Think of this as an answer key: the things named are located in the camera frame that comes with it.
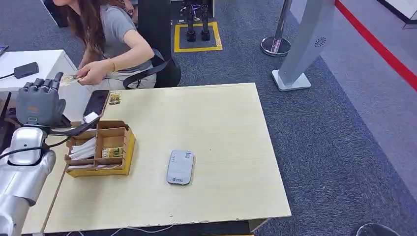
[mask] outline black power adapter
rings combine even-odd
[[[26,65],[22,65],[19,67],[14,68],[14,73],[10,74],[10,75],[6,75],[3,77],[0,77],[0,79],[9,77],[14,75],[14,77],[16,77],[16,79],[20,79],[29,75],[33,75],[39,72],[39,66],[38,63],[36,62],[32,62]]]

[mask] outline bracelet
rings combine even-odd
[[[116,71],[116,64],[114,62],[112,62],[110,59],[107,59],[111,64],[113,64],[113,70],[112,72]]]

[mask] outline black cable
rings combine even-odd
[[[59,145],[61,145],[61,144],[65,143],[66,141],[68,141],[70,138],[71,138],[71,136],[68,136],[68,137],[66,137],[64,140],[62,140],[61,142],[58,142],[58,143],[56,143],[56,144],[49,145],[48,147],[49,147],[49,148],[53,148],[53,147],[59,146]]]
[[[5,76],[3,76],[3,77],[0,77],[0,80],[1,80],[1,79],[4,79],[4,78],[7,78],[7,77],[10,77],[10,76],[12,76],[12,75],[14,75],[14,73],[11,73],[10,75],[5,75]]]
[[[47,148],[53,148],[53,147],[59,146],[59,145],[61,145],[61,144],[65,143],[66,141],[68,141],[70,138],[71,138],[71,137],[70,137],[70,136],[68,136],[68,137],[66,137],[64,140],[62,140],[62,141],[60,141],[60,142],[58,142],[58,143],[56,143],[56,144],[52,144],[52,145],[47,146]],[[18,152],[22,152],[22,151],[32,151],[32,150],[38,150],[38,149],[43,149],[43,148],[44,148],[44,147],[28,147],[28,148],[17,149],[17,150],[14,150],[14,151],[10,151],[10,152],[8,152],[8,153],[5,153],[5,154],[3,154],[3,155],[0,155],[0,159],[2,159],[2,158],[3,158],[3,157],[5,157],[5,156],[11,155],[11,154],[15,154],[15,153],[18,153]]]
[[[8,152],[8,153],[5,153],[5,154],[3,154],[3,155],[0,155],[0,159],[2,159],[3,157],[5,157],[5,156],[8,156],[8,155],[12,155],[12,154],[15,154],[15,153],[18,153],[18,152],[22,152],[22,151],[31,151],[31,150],[38,150],[38,149],[42,149],[43,147],[28,147],[28,148],[22,148],[22,149],[17,149],[17,150],[14,150],[14,151],[10,151],[10,152]]]

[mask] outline robotic hand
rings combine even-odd
[[[65,109],[65,100],[58,95],[62,75],[58,73],[54,80],[36,79],[19,89],[16,116],[23,126],[13,133],[10,147],[0,155],[0,236],[21,234],[29,207],[36,204],[55,165],[56,155],[50,148],[85,132],[100,118],[91,113],[78,128],[65,132],[51,129]],[[48,135],[68,137],[48,146]]]

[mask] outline blue carpet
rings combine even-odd
[[[77,64],[79,44],[67,30],[46,19],[49,16],[42,13],[38,2],[3,3],[0,43],[10,44],[13,50],[64,48]],[[312,88],[292,92],[276,88],[270,72],[279,68],[283,59],[262,54],[259,43],[273,35],[281,2],[217,1],[216,19],[224,50],[175,55],[183,71],[182,86],[256,83],[293,214],[269,221],[256,235],[350,235],[366,222],[385,224],[403,236],[415,235],[415,200],[323,60],[317,58],[306,71]],[[284,37],[293,41],[297,28],[290,15]],[[243,227],[239,223],[217,226],[231,233]],[[175,226],[158,235],[201,234],[192,227]],[[190,233],[181,231],[185,228]],[[220,234],[219,230],[208,231]],[[88,235],[109,234],[99,231]]]

